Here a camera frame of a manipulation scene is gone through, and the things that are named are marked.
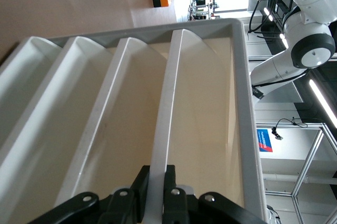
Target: brown floor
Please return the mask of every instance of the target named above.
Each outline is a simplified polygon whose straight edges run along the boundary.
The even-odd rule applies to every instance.
[[[189,0],[0,0],[0,62],[27,36],[59,37],[186,21]]]

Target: white pipe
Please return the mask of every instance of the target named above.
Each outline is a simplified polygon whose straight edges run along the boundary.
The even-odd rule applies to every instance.
[[[296,182],[298,178],[297,175],[263,174],[263,180],[269,181]],[[305,176],[303,183],[337,185],[337,179]]]

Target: bolt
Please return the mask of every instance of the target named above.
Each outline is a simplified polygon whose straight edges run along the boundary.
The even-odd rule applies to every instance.
[[[172,189],[171,194],[173,194],[173,195],[179,195],[180,191],[178,189],[174,188],[174,189]]]
[[[121,192],[120,192],[120,196],[123,197],[123,196],[126,196],[126,195],[127,195],[127,191],[121,191]]]
[[[86,196],[86,197],[83,198],[83,201],[87,202],[87,201],[91,200],[91,198],[92,198],[91,196]]]
[[[205,200],[207,200],[208,202],[214,202],[215,198],[212,195],[206,195]]]

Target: robotic arm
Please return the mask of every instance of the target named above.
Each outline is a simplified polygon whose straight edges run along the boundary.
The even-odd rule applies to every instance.
[[[297,7],[283,20],[288,48],[251,73],[254,103],[269,92],[326,63],[335,52],[328,25],[337,20],[336,0],[294,0]]]

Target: blue and red poster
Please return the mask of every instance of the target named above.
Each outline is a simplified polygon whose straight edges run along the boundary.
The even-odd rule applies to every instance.
[[[261,152],[273,152],[267,129],[258,129],[257,138],[259,140],[259,147]]]

